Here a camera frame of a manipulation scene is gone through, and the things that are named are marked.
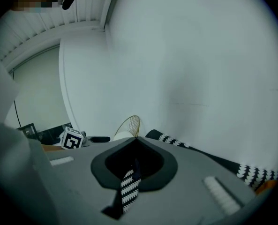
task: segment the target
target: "black cable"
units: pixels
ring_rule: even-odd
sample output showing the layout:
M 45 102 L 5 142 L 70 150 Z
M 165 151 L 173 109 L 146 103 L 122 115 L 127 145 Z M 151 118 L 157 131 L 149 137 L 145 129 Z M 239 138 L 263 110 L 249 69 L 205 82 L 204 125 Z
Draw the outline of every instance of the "black cable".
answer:
M 19 126 L 21 128 L 21 123 L 20 123 L 20 120 L 19 120 L 19 117 L 18 117 L 18 113 L 17 113 L 17 108 L 16 108 L 16 100 L 14 100 L 14 105 L 15 105 L 15 110 L 16 110 L 16 115 L 17 115 L 17 119 L 18 119 L 18 122 L 19 122 Z

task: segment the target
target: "white cube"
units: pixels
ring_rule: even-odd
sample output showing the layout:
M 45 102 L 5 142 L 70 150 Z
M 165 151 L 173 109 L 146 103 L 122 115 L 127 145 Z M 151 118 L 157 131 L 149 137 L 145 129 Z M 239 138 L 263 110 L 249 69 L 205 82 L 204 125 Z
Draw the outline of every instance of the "white cube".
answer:
M 63 149 L 75 149 L 81 148 L 83 143 L 83 135 L 80 131 L 77 131 L 73 128 L 66 127 L 64 138 L 62 141 Z

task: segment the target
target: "orange object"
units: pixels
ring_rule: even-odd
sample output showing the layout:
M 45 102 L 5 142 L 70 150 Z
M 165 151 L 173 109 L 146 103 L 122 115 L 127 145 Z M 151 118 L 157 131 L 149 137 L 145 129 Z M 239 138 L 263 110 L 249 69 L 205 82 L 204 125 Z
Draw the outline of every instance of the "orange object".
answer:
M 277 180 L 271 180 L 271 181 L 266 181 L 263 183 L 255 192 L 256 195 L 259 195 L 261 192 L 269 189 L 269 188 L 274 188 L 275 185 L 277 184 Z

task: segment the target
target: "white ceiling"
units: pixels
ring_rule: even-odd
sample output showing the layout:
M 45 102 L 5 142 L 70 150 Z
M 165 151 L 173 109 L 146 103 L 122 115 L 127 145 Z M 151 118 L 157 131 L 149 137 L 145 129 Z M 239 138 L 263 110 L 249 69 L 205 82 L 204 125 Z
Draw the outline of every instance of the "white ceiling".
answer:
M 26 41 L 48 30 L 70 23 L 83 21 L 102 21 L 111 0 L 75 0 L 68 10 L 52 8 L 45 13 L 27 13 L 8 11 L 0 19 L 0 60 Z

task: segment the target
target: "ceiling panel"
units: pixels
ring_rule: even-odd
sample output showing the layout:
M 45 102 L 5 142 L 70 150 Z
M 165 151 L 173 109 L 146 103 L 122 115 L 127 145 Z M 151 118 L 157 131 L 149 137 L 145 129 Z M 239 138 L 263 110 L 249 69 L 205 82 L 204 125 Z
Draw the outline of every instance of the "ceiling panel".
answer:
M 0 59 L 27 40 L 56 27 L 82 21 L 100 21 L 105 0 L 75 0 L 68 10 L 60 7 L 42 13 L 8 11 L 0 19 Z

